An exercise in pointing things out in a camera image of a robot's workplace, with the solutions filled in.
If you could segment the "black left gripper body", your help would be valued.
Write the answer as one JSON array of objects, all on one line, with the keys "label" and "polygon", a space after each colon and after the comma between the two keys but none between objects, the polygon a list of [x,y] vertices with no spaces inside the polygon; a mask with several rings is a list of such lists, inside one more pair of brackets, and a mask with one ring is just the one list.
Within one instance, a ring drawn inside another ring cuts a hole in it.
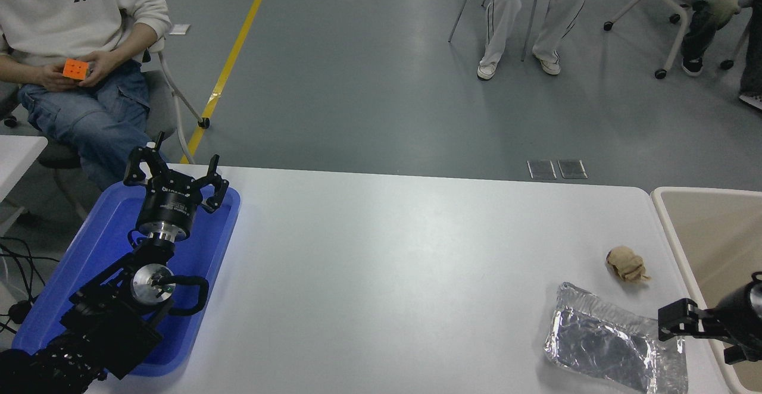
[{"label": "black left gripper body", "polygon": [[155,175],[145,185],[145,200],[136,221],[141,232],[158,223],[174,225],[183,232],[192,230],[196,209],[201,204],[201,187],[185,174]]}]

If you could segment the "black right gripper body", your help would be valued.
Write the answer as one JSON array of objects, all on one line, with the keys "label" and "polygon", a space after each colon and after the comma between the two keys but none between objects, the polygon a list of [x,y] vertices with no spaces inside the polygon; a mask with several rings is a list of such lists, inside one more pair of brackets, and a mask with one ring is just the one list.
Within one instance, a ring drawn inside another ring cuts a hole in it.
[{"label": "black right gripper body", "polygon": [[761,284],[748,283],[728,294],[714,315],[729,336],[747,348],[761,348]]}]

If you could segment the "person's left hand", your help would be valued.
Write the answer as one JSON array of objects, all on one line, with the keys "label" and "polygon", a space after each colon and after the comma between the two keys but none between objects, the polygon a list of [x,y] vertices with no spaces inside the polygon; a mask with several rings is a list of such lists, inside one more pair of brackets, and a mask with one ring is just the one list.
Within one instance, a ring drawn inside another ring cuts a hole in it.
[{"label": "person's left hand", "polygon": [[93,87],[100,84],[100,82],[106,79],[111,72],[130,59],[130,55],[125,58],[123,54],[117,50],[93,51],[87,55],[78,57],[78,61],[84,61],[90,65],[90,73],[86,79],[79,82],[79,87]]}]

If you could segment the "person's right hand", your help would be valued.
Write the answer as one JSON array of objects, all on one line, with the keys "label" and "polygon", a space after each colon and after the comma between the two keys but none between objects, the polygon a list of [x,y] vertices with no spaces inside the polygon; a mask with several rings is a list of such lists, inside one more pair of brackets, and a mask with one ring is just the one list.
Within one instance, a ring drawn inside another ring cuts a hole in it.
[{"label": "person's right hand", "polygon": [[78,87],[78,82],[63,75],[65,63],[36,67],[35,84],[51,92],[67,91]]}]

